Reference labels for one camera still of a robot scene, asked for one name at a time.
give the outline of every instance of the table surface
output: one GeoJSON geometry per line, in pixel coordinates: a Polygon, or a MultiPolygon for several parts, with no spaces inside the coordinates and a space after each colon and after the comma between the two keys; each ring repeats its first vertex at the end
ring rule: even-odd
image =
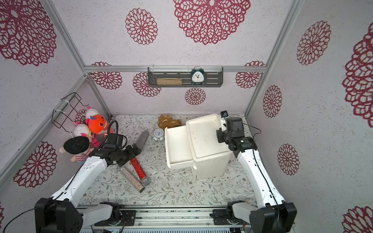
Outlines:
{"type": "MultiPolygon", "coordinates": [[[[181,119],[183,125],[187,120],[202,115],[173,115],[181,119]]],[[[196,180],[190,168],[176,170],[171,173],[167,167],[164,141],[152,140],[157,127],[159,115],[119,115],[119,133],[128,138],[132,145],[142,131],[148,130],[150,137],[137,160],[151,179],[142,193],[139,193],[127,179],[117,170],[117,165],[106,168],[87,189],[80,200],[81,205],[99,204],[103,201],[116,202],[122,205],[226,205],[229,201],[248,199],[256,205],[251,184],[241,164],[232,157],[221,177],[196,180]]],[[[250,136],[245,126],[245,135],[250,136]]],[[[133,166],[125,164],[138,178],[133,166]]]]}

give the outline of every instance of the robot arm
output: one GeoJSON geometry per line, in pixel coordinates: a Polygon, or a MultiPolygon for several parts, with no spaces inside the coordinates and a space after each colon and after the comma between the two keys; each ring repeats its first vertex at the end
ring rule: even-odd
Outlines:
{"type": "Polygon", "coordinates": [[[242,119],[220,113],[222,128],[216,131],[219,143],[225,142],[242,164],[253,187],[257,206],[241,201],[227,205],[227,219],[237,223],[240,219],[250,222],[254,233],[289,232],[297,214],[293,203],[286,203],[271,181],[262,164],[255,142],[245,137],[242,119]]]}
{"type": "Polygon", "coordinates": [[[139,155],[149,136],[144,131],[137,144],[122,148],[123,135],[108,133],[103,147],[95,148],[77,173],[50,198],[41,198],[35,204],[36,233],[77,233],[80,229],[106,220],[120,221],[119,204],[103,202],[97,206],[76,209],[85,191],[96,177],[113,162],[121,167],[139,155]]]}

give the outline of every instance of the white alarm clock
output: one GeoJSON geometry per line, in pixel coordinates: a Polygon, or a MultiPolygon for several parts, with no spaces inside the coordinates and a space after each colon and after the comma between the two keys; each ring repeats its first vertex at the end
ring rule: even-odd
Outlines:
{"type": "Polygon", "coordinates": [[[161,128],[158,128],[158,129],[154,130],[153,140],[155,140],[155,141],[164,140],[164,130],[162,130],[161,128]]]}
{"type": "Polygon", "coordinates": [[[203,84],[205,81],[205,75],[202,69],[192,70],[192,84],[203,84]]]}

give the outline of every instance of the red flower pattern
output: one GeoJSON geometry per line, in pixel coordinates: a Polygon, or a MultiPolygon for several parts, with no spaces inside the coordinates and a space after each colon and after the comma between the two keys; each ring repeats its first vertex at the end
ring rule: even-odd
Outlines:
{"type": "Polygon", "coordinates": [[[139,44],[150,44],[158,35],[157,23],[153,16],[140,8],[133,9],[128,13],[126,28],[129,36],[139,44]]]}
{"type": "Polygon", "coordinates": [[[0,202],[0,228],[1,228],[1,223],[4,220],[3,211],[4,211],[4,208],[1,207],[1,202],[0,202]]]}
{"type": "MultiPolygon", "coordinates": [[[[95,62],[93,66],[111,66],[106,62],[95,62]]],[[[122,85],[122,76],[119,72],[92,72],[93,80],[106,89],[117,89],[122,85]]]]}
{"type": "Polygon", "coordinates": [[[39,1],[1,1],[0,50],[4,58],[22,65],[48,63],[57,48],[56,37],[39,1]]]}
{"type": "Polygon", "coordinates": [[[175,16],[185,35],[203,44],[218,43],[245,20],[250,0],[173,0],[175,16]]]}
{"type": "Polygon", "coordinates": [[[292,145],[283,144],[277,154],[281,170],[288,174],[294,175],[299,169],[299,156],[292,145]]]}
{"type": "MultiPolygon", "coordinates": [[[[264,66],[265,64],[260,61],[252,61],[246,63],[245,66],[264,66]]],[[[261,73],[260,72],[239,72],[236,74],[236,83],[243,88],[250,88],[256,86],[261,73]]]]}
{"type": "Polygon", "coordinates": [[[276,116],[281,108],[281,91],[276,85],[270,86],[263,97],[263,110],[267,117],[276,116]]]}
{"type": "Polygon", "coordinates": [[[310,26],[299,41],[297,59],[302,65],[312,64],[323,55],[330,40],[330,25],[325,21],[319,21],[310,26]]]}
{"type": "Polygon", "coordinates": [[[80,110],[76,116],[75,116],[75,122],[79,122],[81,124],[85,124],[85,112],[87,111],[87,109],[82,109],[80,110]]]}
{"type": "Polygon", "coordinates": [[[56,168],[56,163],[55,149],[48,142],[41,142],[13,180],[19,186],[35,188],[48,180],[56,168]]]}
{"type": "Polygon", "coordinates": [[[191,88],[185,93],[185,100],[190,105],[199,105],[206,99],[206,92],[201,88],[191,88]]]}
{"type": "Polygon", "coordinates": [[[345,65],[345,100],[354,107],[354,115],[368,120],[373,127],[373,23],[368,33],[354,46],[354,54],[345,65]]]}
{"type": "Polygon", "coordinates": [[[142,72],[135,75],[132,80],[132,84],[135,90],[143,96],[153,97],[161,92],[161,88],[150,87],[148,83],[148,73],[142,72]]]}
{"type": "Polygon", "coordinates": [[[343,233],[373,232],[373,210],[369,206],[348,209],[343,215],[343,233]]]}

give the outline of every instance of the stuffed toy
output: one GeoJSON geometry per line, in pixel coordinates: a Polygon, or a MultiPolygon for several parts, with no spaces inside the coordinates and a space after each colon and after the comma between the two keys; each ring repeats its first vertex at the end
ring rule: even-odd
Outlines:
{"type": "Polygon", "coordinates": [[[87,125],[80,124],[79,122],[75,122],[75,124],[76,127],[74,129],[74,136],[88,137],[90,141],[90,147],[98,147],[100,142],[97,141],[96,135],[91,131],[91,129],[87,125]]]}
{"type": "Polygon", "coordinates": [[[169,129],[169,128],[178,127],[178,126],[181,126],[181,120],[180,119],[175,120],[175,119],[172,118],[171,115],[162,114],[158,118],[158,127],[163,129],[163,130],[166,127],[169,129]]]}
{"type": "Polygon", "coordinates": [[[79,162],[84,163],[84,161],[88,158],[89,154],[94,150],[94,148],[89,148],[90,142],[88,137],[85,136],[78,136],[74,138],[70,138],[67,140],[63,147],[59,149],[61,153],[68,152],[74,155],[70,161],[71,162],[79,162]]]}
{"type": "Polygon", "coordinates": [[[109,123],[106,121],[104,116],[94,115],[94,116],[90,116],[88,127],[92,130],[93,133],[104,134],[106,136],[109,123]]]}
{"type": "Polygon", "coordinates": [[[91,108],[90,106],[87,107],[88,110],[85,112],[85,123],[88,125],[91,116],[99,115],[100,113],[96,110],[91,108]]]}

